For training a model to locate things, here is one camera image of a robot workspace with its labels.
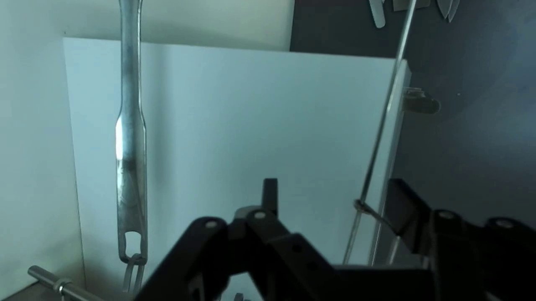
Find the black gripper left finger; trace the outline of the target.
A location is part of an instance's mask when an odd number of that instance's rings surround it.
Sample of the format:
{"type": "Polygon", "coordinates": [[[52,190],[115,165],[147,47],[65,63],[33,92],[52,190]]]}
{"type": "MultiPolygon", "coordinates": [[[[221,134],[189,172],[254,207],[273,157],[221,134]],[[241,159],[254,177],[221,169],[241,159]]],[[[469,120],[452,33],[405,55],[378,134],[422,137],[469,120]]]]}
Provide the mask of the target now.
{"type": "Polygon", "coordinates": [[[231,222],[191,222],[134,301],[214,301],[238,274],[248,274],[266,301],[335,296],[335,269],[278,219],[276,179],[264,179],[261,204],[239,207],[231,222]]]}

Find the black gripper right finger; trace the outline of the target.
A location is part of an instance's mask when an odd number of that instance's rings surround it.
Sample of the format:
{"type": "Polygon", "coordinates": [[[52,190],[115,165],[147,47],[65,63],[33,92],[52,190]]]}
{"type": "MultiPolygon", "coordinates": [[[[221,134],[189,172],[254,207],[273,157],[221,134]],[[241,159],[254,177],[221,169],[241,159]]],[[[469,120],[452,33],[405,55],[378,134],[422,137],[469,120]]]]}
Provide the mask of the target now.
{"type": "Polygon", "coordinates": [[[432,209],[402,179],[390,179],[383,209],[392,232],[429,259],[435,301],[536,301],[536,229],[512,217],[482,225],[432,209]]]}

